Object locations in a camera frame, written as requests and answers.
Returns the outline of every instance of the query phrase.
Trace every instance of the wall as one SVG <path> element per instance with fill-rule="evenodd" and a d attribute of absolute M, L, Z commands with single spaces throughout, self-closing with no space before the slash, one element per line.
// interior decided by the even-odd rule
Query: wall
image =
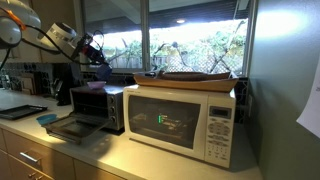
<path fill-rule="evenodd" d="M 296 122 L 319 60 L 319 9 L 318 0 L 258 4 L 246 127 L 266 180 L 320 179 L 320 138 Z"/>

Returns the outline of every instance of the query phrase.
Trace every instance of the black tray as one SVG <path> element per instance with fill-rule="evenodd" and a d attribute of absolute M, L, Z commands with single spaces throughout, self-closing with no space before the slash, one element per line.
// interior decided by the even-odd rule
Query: black tray
<path fill-rule="evenodd" d="M 80 144 L 82 138 L 105 127 L 110 121 L 79 113 L 70 113 L 56 121 L 42 125 L 50 136 Z"/>
<path fill-rule="evenodd" d="M 45 106 L 23 105 L 0 111 L 0 118 L 15 120 L 47 110 Z"/>

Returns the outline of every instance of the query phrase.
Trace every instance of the drawer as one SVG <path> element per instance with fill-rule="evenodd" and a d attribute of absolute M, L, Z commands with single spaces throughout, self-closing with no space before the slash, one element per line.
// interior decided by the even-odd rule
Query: drawer
<path fill-rule="evenodd" d="M 71 157 L 3 130 L 8 154 L 54 179 L 75 179 Z"/>
<path fill-rule="evenodd" d="M 28 166 L 27 164 L 19 161 L 18 159 L 9 155 L 9 163 L 12 171 L 13 180 L 52 180 L 44 173 Z"/>
<path fill-rule="evenodd" d="M 0 149 L 2 149 L 3 151 L 7 151 L 6 150 L 6 144 L 5 144 L 4 138 L 3 138 L 2 129 L 0 129 Z"/>
<path fill-rule="evenodd" d="M 9 167 L 8 154 L 0 150 L 0 179 L 12 179 Z"/>
<path fill-rule="evenodd" d="M 112 173 L 109 173 L 107 171 L 103 171 L 99 168 L 96 168 L 94 166 L 91 166 L 87 163 L 74 160 L 74 166 L 76 170 L 76 177 L 77 180 L 124 180 L 123 178 L 116 176 Z"/>

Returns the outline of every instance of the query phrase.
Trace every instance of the tray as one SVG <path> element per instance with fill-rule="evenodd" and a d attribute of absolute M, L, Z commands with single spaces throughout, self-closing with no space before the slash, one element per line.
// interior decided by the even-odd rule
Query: tray
<path fill-rule="evenodd" d="M 105 127 L 108 123 L 105 119 L 71 113 L 69 116 L 44 124 L 47 134 L 50 136 L 80 144 L 82 138 L 89 136 L 95 131 Z"/>
<path fill-rule="evenodd" d="M 201 81 L 179 81 L 163 79 L 161 75 L 148 76 L 145 73 L 135 73 L 133 78 L 142 86 L 166 87 L 176 89 L 190 89 L 201 91 L 215 91 L 229 93 L 237 84 L 239 78 L 231 77 L 230 73 L 207 74 Z"/>
<path fill-rule="evenodd" d="M 0 111 L 0 118 L 15 120 L 46 111 L 47 109 L 48 107 L 45 106 L 23 105 Z"/>

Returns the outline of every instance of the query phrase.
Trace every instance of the microwave window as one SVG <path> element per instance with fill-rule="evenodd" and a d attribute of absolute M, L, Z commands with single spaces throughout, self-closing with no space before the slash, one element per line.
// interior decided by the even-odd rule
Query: microwave window
<path fill-rule="evenodd" d="M 200 104 L 131 95 L 128 108 L 132 132 L 193 149 Z"/>

